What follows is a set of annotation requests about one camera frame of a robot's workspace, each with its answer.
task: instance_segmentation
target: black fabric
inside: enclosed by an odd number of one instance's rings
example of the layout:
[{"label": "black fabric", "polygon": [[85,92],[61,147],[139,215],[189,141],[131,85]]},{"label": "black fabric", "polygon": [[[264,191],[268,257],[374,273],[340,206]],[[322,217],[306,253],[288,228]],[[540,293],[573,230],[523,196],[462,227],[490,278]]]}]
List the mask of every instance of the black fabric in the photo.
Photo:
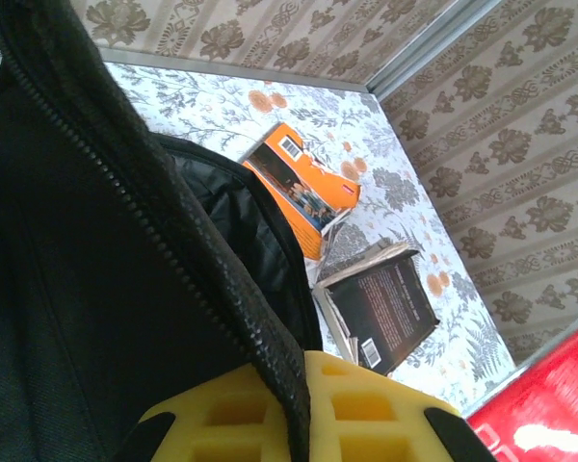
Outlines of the black fabric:
[{"label": "black fabric", "polygon": [[465,419],[438,407],[429,407],[424,415],[454,462],[496,462]]},{"label": "black fabric", "polygon": [[138,423],[114,456],[113,462],[150,462],[174,421],[175,415],[162,412]]},{"label": "black fabric", "polygon": [[307,460],[321,340],[279,212],[239,175],[205,192],[210,165],[181,157],[219,233],[66,1],[0,0],[0,49],[0,460],[104,460],[147,408],[247,361]]}]

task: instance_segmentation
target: yellow foam insert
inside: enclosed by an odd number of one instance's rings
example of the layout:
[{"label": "yellow foam insert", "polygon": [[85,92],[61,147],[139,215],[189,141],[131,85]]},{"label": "yellow foam insert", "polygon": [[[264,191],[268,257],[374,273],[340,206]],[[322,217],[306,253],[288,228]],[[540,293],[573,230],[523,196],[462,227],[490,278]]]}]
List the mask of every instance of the yellow foam insert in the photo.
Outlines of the yellow foam insert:
[{"label": "yellow foam insert", "polygon": [[[311,396],[310,462],[451,462],[424,409],[451,406],[320,351],[305,354]],[[171,412],[152,462],[290,462],[282,409],[254,367],[151,408]]]}]

